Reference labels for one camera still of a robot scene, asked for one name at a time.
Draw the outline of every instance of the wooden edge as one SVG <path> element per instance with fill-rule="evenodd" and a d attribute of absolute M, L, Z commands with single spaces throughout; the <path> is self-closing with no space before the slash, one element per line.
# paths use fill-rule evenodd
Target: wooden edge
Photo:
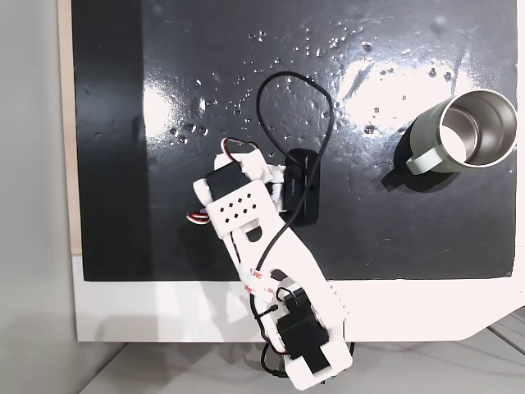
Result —
<path fill-rule="evenodd" d="M 67 207 L 71 254 L 82 254 L 79 177 L 76 157 L 75 74 L 73 71 L 73 28 L 71 0 L 57 0 L 58 43 L 62 87 L 62 126 L 66 160 Z"/>

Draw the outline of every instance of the red and white wire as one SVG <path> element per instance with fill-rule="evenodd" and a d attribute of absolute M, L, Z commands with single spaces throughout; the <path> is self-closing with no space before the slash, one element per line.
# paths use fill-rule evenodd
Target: red and white wire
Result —
<path fill-rule="evenodd" d="M 186 219 L 194 224 L 204 225 L 210 223 L 210 217 L 207 213 L 190 212 L 186 215 Z"/>
<path fill-rule="evenodd" d="M 232 162 L 237 162 L 238 160 L 235 160 L 235 158 L 231 155 L 230 150 L 228 149 L 228 142 L 234 142 L 236 144 L 249 144 L 253 147 L 253 149 L 259 149 L 258 145 L 252 141 L 237 140 L 236 138 L 231 137 L 223 138 L 221 141 L 221 150 L 226 156 L 228 156 L 228 158 L 230 158 Z"/>

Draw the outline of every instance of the gray wall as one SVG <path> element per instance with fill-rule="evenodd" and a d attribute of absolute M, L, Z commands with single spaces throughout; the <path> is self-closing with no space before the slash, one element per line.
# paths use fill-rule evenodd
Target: gray wall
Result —
<path fill-rule="evenodd" d="M 76 393 L 121 346 L 75 339 L 57 0 L 1 0 L 0 50 L 0 392 Z"/>

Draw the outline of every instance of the stainless steel mug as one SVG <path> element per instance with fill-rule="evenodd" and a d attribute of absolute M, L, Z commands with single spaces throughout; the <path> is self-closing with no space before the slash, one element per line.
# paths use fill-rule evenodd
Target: stainless steel mug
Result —
<path fill-rule="evenodd" d="M 453 96 L 422 113 L 412 126 L 414 175 L 493 166 L 516 144 L 516 110 L 502 94 L 476 89 Z"/>

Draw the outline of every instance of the mug rim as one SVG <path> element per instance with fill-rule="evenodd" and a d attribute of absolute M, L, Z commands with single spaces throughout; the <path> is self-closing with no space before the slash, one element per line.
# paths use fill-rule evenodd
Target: mug rim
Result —
<path fill-rule="evenodd" d="M 513 113 L 513 116 L 514 116 L 514 120 L 516 121 L 516 130 L 514 131 L 514 141 L 513 141 L 512 145 L 509 147 L 509 150 L 507 150 L 507 152 L 505 152 L 505 154 L 502 155 L 500 158 L 498 158 L 494 162 L 490 162 L 488 164 L 469 164 L 469 163 L 466 163 L 466 162 L 460 162 L 460 161 L 456 160 L 455 158 L 453 158 L 452 156 L 449 155 L 449 153 L 443 147 L 443 142 L 441 141 L 440 128 L 441 128 L 441 126 L 443 126 L 443 121 L 445 120 L 446 112 L 449 110 L 449 108 L 452 106 L 452 104 L 454 104 L 456 102 L 456 100 L 462 98 L 466 94 L 474 93 L 474 92 L 487 92 L 487 93 L 494 94 L 494 95 L 498 96 L 500 99 L 503 99 L 507 103 L 508 107 L 512 110 L 512 113 Z M 441 148 L 441 151 L 445 154 L 447 159 L 450 160 L 452 163 L 457 164 L 459 166 L 467 167 L 467 168 L 487 168 L 487 167 L 491 167 L 491 166 L 494 166 L 497 163 L 502 162 L 503 160 L 505 160 L 512 153 L 514 147 L 516 146 L 516 142 L 518 140 L 518 113 L 517 113 L 516 108 L 514 107 L 514 105 L 510 102 L 510 100 L 508 98 L 506 98 L 500 92 L 496 92 L 495 90 L 492 90 L 492 89 L 472 89 L 472 90 L 469 90 L 468 92 L 465 92 L 465 93 L 462 93 L 462 94 L 458 94 L 457 96 L 453 96 L 452 99 L 446 104 L 445 108 L 443 108 L 443 112 L 441 113 L 441 116 L 440 116 L 440 122 L 439 122 L 439 124 L 437 125 L 437 128 L 436 128 L 436 138 L 437 138 L 438 146 L 440 146 L 440 148 Z"/>

